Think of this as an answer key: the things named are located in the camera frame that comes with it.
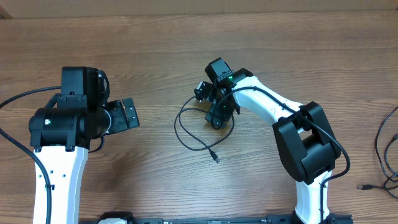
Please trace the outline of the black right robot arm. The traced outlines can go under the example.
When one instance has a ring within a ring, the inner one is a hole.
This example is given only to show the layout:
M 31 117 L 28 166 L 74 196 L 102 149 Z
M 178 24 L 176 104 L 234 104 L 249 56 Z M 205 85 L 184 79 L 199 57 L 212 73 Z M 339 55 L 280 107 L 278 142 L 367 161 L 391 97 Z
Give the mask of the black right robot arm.
M 196 99 L 212 104 L 205 119 L 220 129 L 233 113 L 247 108 L 268 122 L 281 163 L 296 181 L 297 221 L 331 223 L 334 218 L 327 207 L 327 187 L 341 148 L 323 108 L 313 101 L 303 105 L 288 100 L 249 70 L 233 71 L 222 58 L 210 62 L 205 73 L 210 81 L 201 82 L 194 91 Z

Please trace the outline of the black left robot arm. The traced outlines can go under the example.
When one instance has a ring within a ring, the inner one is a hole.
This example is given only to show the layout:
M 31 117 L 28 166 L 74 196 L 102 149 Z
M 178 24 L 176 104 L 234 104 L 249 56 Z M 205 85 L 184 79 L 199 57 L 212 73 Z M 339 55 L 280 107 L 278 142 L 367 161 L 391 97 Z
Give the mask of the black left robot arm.
M 29 121 L 35 168 L 34 223 L 78 223 L 90 142 L 139 126 L 132 98 L 108 101 L 102 70 L 63 67 L 61 92 Z

